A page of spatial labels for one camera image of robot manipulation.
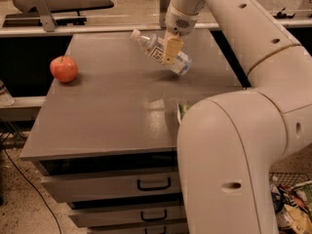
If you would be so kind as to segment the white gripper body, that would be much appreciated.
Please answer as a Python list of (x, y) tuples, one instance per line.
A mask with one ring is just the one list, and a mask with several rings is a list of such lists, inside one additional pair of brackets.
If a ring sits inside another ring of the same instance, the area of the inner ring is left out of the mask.
[(171, 4), (165, 18), (167, 31), (174, 35), (186, 36), (194, 29), (198, 18), (199, 15), (185, 14)]

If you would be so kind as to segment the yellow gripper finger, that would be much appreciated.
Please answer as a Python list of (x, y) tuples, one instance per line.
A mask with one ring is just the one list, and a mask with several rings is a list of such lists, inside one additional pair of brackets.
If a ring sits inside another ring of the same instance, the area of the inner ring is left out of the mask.
[(183, 41), (178, 34), (167, 32), (164, 39), (164, 56), (165, 64), (172, 64), (183, 46)]

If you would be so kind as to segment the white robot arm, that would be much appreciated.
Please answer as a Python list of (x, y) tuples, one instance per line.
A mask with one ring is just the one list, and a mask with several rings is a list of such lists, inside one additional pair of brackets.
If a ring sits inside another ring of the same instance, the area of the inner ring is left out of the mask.
[(312, 65), (300, 42), (255, 0), (171, 0), (167, 37), (192, 32), (208, 6), (250, 87), (207, 97), (177, 134), (190, 234), (279, 234), (269, 170), (312, 142)]

